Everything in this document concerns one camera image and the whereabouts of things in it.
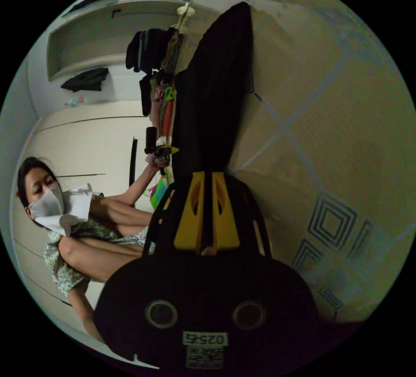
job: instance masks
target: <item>sticker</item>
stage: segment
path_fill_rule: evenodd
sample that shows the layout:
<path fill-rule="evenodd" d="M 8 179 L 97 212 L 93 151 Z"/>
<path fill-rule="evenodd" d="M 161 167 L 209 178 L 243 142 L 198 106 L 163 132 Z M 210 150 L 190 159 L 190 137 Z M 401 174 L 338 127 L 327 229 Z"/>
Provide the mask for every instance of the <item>sticker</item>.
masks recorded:
<path fill-rule="evenodd" d="M 184 332 L 182 343 L 200 347 L 227 347 L 228 335 L 226 332 Z"/>
<path fill-rule="evenodd" d="M 187 349 L 187 368 L 221 370 L 223 362 L 223 348 L 188 347 Z"/>
<path fill-rule="evenodd" d="M 224 362 L 224 347 L 228 346 L 226 332 L 184 332 L 186 367 L 203 370 L 220 370 Z"/>

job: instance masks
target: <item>shelf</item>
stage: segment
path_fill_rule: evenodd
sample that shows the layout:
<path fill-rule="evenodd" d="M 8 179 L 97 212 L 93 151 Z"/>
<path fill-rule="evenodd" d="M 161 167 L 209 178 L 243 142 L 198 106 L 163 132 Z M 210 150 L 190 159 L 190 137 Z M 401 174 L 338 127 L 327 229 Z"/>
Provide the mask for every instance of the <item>shelf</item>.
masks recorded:
<path fill-rule="evenodd" d="M 107 5 L 78 16 L 51 32 L 47 46 L 48 79 L 125 61 L 138 31 L 167 30 L 178 22 L 184 1 L 140 0 Z"/>

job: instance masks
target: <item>woman's leg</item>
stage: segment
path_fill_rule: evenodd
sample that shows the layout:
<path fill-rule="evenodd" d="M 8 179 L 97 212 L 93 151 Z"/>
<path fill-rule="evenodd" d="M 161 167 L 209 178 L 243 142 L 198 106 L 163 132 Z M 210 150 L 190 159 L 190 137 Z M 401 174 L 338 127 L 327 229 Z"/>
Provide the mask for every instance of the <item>woman's leg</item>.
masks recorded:
<path fill-rule="evenodd" d="M 93 247 L 72 237 L 61 238 L 59 252 L 72 268 L 100 282 L 106 282 L 121 267 L 141 257 L 139 253 L 120 254 Z"/>
<path fill-rule="evenodd" d="M 141 256 L 143 253 L 143 247 L 138 244 L 114 244 L 95 238 L 78 238 L 78 240 L 94 248 L 100 248 L 102 250 L 112 251 L 119 254 L 127 254 L 128 256 Z"/>

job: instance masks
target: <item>woman's hand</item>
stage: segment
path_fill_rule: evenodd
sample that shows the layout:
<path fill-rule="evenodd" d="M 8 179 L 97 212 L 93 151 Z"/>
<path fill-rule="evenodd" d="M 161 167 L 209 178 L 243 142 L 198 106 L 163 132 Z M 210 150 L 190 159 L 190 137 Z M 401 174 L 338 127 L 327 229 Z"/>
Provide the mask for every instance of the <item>woman's hand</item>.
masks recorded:
<path fill-rule="evenodd" d="M 156 169 L 163 169 L 163 168 L 169 166 L 170 158 L 169 158 L 169 156 L 167 156 L 167 157 L 155 157 L 154 155 L 152 155 L 150 164 Z"/>

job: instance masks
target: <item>face mask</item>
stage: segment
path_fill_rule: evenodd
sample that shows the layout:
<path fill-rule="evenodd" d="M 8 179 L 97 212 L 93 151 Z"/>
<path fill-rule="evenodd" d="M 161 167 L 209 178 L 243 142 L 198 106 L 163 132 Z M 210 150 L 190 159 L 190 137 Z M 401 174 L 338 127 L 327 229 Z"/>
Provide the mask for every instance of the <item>face mask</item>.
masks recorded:
<path fill-rule="evenodd" d="M 28 208 L 35 219 L 43 216 L 62 215 L 64 213 L 64 201 L 61 189 L 59 186 L 49 188 L 40 199 L 31 203 Z"/>

